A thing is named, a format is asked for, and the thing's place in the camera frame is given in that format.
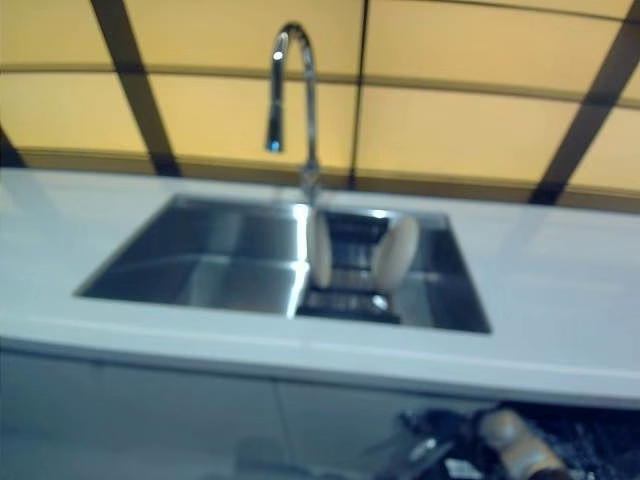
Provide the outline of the dark right robot hand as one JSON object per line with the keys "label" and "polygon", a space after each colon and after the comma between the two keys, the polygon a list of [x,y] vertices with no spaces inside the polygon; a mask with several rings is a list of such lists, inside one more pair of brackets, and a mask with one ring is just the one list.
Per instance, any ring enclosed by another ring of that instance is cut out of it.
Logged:
{"label": "dark right robot hand", "polygon": [[565,463],[513,409],[484,414],[478,434],[499,457],[509,479],[570,479]]}

